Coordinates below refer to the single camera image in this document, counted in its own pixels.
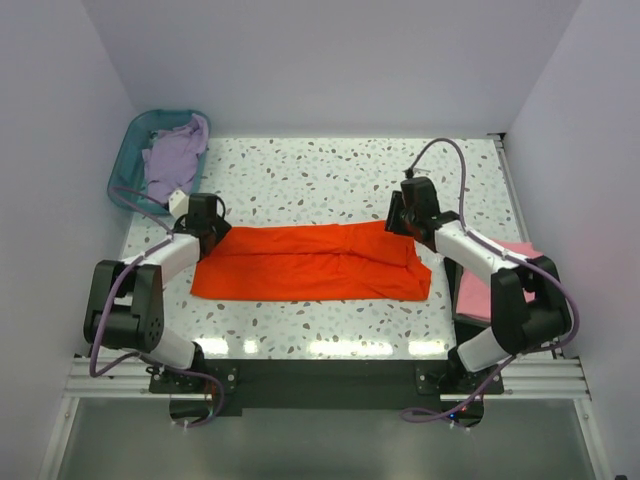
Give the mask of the orange t shirt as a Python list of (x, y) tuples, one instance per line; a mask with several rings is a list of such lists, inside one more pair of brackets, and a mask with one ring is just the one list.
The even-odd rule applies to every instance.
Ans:
[(431, 270), (382, 220), (234, 227), (196, 266), (192, 295), (227, 301), (424, 301)]

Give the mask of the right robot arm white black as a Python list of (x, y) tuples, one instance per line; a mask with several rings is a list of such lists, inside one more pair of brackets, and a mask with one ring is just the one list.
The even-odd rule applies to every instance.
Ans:
[(540, 351), (561, 336), (570, 339), (579, 325), (575, 302), (550, 258), (518, 254), (467, 226), (461, 212), (441, 210), (426, 177), (406, 179), (392, 193), (385, 230), (444, 258), (452, 299), (461, 297), (460, 272), (489, 288), (489, 326), (447, 354), (441, 383), (456, 392), (469, 392), (483, 370)]

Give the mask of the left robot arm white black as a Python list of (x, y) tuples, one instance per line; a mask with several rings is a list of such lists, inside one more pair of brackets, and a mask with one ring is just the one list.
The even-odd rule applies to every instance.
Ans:
[(89, 374), (100, 377), (138, 357), (171, 369), (177, 386), (196, 392), (207, 380), (202, 348), (165, 325), (164, 289), (206, 258), (231, 225), (215, 194), (176, 190), (168, 207), (175, 223), (160, 224), (166, 230), (161, 242), (136, 256), (103, 260), (94, 269), (83, 325), (91, 344)]

